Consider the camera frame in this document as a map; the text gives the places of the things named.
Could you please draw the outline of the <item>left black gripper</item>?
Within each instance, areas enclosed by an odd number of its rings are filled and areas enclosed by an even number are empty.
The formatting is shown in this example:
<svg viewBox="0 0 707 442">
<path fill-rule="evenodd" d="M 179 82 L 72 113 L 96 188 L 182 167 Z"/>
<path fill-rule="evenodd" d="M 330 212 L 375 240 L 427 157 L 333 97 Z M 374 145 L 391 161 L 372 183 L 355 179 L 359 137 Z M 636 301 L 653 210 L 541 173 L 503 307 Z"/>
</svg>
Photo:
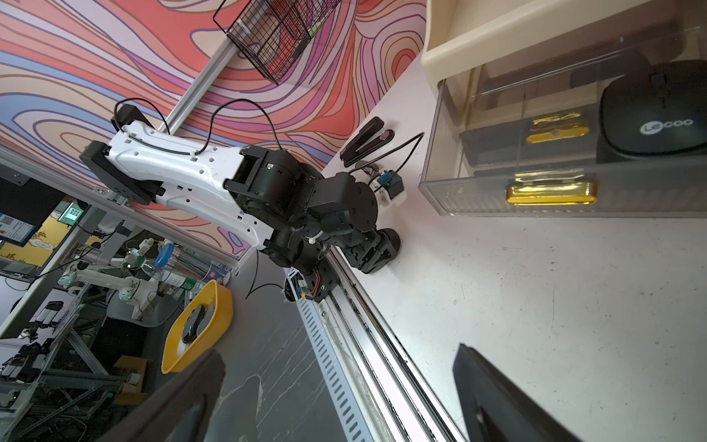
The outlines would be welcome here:
<svg viewBox="0 0 707 442">
<path fill-rule="evenodd" d="M 362 241 L 343 247 L 342 253 L 349 265 L 363 274 L 373 274 L 398 256 L 401 238 L 396 230 L 383 228 L 366 232 Z"/>
</svg>

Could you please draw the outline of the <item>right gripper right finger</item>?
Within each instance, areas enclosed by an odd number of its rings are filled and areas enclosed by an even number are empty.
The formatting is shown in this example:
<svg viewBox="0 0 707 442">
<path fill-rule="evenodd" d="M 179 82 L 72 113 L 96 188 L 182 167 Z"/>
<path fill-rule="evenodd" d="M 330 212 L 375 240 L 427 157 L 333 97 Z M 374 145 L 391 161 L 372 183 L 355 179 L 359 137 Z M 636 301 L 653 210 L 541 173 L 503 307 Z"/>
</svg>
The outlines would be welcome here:
<svg viewBox="0 0 707 442">
<path fill-rule="evenodd" d="M 469 440 L 578 440 L 474 348 L 458 347 L 453 374 Z"/>
</svg>

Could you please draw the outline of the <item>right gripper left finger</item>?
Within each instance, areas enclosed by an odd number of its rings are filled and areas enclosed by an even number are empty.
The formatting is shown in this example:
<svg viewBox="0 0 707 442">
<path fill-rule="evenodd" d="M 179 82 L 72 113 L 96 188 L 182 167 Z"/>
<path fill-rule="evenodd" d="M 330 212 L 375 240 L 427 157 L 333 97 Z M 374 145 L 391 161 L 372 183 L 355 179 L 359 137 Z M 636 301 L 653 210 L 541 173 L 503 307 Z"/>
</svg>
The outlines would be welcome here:
<svg viewBox="0 0 707 442">
<path fill-rule="evenodd" d="M 221 355 L 207 351 L 99 439 L 203 441 L 225 374 Z"/>
</svg>

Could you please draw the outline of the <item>grey transparent drawer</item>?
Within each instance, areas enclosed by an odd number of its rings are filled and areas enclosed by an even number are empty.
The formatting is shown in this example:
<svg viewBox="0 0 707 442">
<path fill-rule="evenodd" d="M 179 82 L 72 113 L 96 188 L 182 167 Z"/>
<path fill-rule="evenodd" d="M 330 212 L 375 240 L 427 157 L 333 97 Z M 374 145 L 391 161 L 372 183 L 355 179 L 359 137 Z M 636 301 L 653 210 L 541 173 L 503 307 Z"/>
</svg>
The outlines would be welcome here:
<svg viewBox="0 0 707 442">
<path fill-rule="evenodd" d="M 494 76 L 439 84 L 420 189 L 441 215 L 704 217 L 706 154 L 597 162 L 598 111 L 612 81 L 703 59 L 706 31 L 634 38 Z"/>
</svg>

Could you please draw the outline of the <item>black wireless mouse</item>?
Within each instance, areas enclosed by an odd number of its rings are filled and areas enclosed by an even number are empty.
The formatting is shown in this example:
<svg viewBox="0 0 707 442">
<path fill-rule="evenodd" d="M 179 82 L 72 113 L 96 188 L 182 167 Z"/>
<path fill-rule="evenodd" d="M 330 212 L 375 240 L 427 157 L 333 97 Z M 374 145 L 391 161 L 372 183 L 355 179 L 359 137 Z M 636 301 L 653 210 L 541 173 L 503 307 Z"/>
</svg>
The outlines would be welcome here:
<svg viewBox="0 0 707 442">
<path fill-rule="evenodd" d="M 597 162 L 706 154 L 706 62 L 656 64 L 602 92 Z"/>
</svg>

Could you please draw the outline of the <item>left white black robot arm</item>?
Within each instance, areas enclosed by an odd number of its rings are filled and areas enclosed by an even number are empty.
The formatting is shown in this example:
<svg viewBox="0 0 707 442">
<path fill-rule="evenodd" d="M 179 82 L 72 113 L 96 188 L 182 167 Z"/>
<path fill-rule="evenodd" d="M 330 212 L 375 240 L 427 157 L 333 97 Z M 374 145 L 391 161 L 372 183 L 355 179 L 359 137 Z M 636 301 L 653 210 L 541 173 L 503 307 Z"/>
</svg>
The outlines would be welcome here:
<svg viewBox="0 0 707 442">
<path fill-rule="evenodd" d="M 156 130 L 132 105 L 117 106 L 112 124 L 112 140 L 89 143 L 80 157 L 106 187 L 195 215 L 295 270 L 289 300 L 322 301 L 338 287 L 331 250 L 364 274 L 398 255 L 399 234 L 377 226 L 374 190 L 348 172 L 325 177 L 282 149 L 198 144 Z"/>
</svg>

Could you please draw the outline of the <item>cream drawer organizer cabinet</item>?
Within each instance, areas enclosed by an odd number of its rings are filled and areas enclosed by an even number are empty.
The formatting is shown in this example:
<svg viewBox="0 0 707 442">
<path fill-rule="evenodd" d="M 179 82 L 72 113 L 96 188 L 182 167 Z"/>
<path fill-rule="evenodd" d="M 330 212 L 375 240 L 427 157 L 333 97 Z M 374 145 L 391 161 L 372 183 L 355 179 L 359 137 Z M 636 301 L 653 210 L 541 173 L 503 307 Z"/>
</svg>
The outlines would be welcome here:
<svg viewBox="0 0 707 442">
<path fill-rule="evenodd" d="M 450 77 L 532 52 L 535 64 L 668 24 L 703 25 L 703 1 L 430 1 L 421 64 L 431 90 Z"/>
</svg>

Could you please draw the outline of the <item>small silver staple remover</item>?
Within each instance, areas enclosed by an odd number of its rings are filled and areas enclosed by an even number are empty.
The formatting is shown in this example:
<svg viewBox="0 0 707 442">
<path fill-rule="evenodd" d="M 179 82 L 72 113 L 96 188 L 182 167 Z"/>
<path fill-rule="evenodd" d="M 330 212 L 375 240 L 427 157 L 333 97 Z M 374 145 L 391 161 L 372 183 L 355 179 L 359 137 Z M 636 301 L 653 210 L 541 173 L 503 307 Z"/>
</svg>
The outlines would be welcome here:
<svg viewBox="0 0 707 442">
<path fill-rule="evenodd" d="M 359 169 L 359 171 L 356 171 L 353 176 L 357 180 L 362 180 L 363 182 L 368 182 L 369 180 L 379 176 L 380 174 L 380 167 L 379 164 L 373 163 L 367 166 L 364 166 L 362 169 Z"/>
</svg>

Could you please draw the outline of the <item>black stapler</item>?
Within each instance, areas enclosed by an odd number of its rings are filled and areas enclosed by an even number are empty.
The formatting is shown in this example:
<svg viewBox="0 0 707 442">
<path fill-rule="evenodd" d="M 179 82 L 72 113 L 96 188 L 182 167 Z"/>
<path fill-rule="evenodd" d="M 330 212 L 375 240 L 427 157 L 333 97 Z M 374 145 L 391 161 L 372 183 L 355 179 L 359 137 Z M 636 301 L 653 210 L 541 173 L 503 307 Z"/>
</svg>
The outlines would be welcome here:
<svg viewBox="0 0 707 442">
<path fill-rule="evenodd" d="M 340 152 L 340 159 L 344 162 L 344 167 L 353 166 L 357 161 L 364 159 L 393 140 L 395 131 L 385 129 L 384 126 L 385 122 L 375 116 L 359 130 Z"/>
</svg>

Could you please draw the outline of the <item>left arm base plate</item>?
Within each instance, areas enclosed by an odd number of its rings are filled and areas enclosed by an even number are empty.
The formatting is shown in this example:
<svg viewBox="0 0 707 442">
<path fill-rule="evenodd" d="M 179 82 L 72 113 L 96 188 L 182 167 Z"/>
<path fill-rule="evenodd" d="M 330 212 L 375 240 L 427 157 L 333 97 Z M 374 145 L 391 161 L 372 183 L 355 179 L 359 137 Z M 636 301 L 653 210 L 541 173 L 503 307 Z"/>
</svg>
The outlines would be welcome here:
<svg viewBox="0 0 707 442">
<path fill-rule="evenodd" d="M 285 300 L 291 303 L 301 299 L 322 302 L 337 287 L 338 281 L 332 279 L 332 276 L 331 273 L 320 272 L 305 277 L 295 268 L 286 269 L 283 289 Z"/>
</svg>

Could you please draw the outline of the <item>aluminium front rail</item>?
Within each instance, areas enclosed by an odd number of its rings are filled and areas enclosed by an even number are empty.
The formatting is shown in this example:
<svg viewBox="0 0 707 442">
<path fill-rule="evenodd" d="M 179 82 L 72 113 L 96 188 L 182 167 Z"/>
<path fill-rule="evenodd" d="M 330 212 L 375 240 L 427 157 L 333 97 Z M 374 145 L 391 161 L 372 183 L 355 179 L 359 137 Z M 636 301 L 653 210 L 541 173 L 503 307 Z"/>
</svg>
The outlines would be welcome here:
<svg viewBox="0 0 707 442">
<path fill-rule="evenodd" d="M 465 440 L 342 254 L 327 263 L 337 287 L 296 306 L 346 439 Z"/>
</svg>

